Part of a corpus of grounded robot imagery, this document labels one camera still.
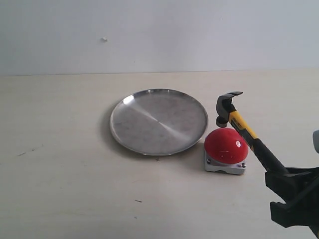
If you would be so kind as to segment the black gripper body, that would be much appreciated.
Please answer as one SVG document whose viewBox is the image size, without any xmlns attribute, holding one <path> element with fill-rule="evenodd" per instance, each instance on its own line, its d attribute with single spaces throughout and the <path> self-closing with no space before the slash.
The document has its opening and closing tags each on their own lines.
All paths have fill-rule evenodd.
<svg viewBox="0 0 319 239">
<path fill-rule="evenodd" d="M 319 237 L 319 168 L 312 168 L 303 182 L 303 223 Z"/>
</svg>

